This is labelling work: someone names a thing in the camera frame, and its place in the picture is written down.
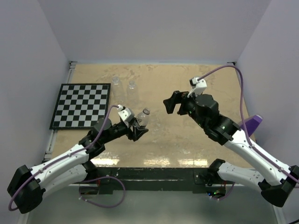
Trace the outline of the small clear plastic bottle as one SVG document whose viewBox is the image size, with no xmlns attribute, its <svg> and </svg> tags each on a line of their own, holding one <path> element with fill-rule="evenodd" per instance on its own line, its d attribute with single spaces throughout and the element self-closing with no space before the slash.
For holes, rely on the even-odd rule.
<svg viewBox="0 0 299 224">
<path fill-rule="evenodd" d="M 145 128 L 146 125 L 149 122 L 150 117 L 150 109 L 144 108 L 137 116 L 136 116 L 136 122 L 139 125 L 139 127 Z"/>
</svg>

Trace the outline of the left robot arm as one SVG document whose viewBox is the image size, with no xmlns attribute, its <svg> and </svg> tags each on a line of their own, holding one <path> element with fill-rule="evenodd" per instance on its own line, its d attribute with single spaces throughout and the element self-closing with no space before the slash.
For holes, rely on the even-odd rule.
<svg viewBox="0 0 299 224">
<path fill-rule="evenodd" d="M 77 182 L 94 182 L 97 172 L 91 160 L 105 150 L 105 144 L 122 136 L 137 141 L 148 132 L 147 124 L 148 119 L 136 117 L 121 118 L 116 124 L 109 118 L 100 119 L 65 153 L 31 168 L 18 167 L 7 188 L 11 196 L 8 210 L 25 214 L 61 188 Z"/>
</svg>

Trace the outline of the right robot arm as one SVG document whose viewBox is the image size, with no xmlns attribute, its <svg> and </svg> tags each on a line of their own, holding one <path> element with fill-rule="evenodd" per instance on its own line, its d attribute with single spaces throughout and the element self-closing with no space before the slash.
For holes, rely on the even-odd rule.
<svg viewBox="0 0 299 224">
<path fill-rule="evenodd" d="M 242 184 L 257 190 L 272 205 L 284 206 L 298 183 L 298 166 L 281 162 L 252 142 L 237 123 L 220 114 L 218 102 L 211 95 L 189 97 L 186 91 L 174 91 L 163 104 L 168 114 L 172 114 L 179 104 L 179 115 L 188 115 L 211 140 L 232 150 L 253 167 L 241 168 L 216 159 L 208 171 L 211 182 L 224 180 Z"/>
</svg>

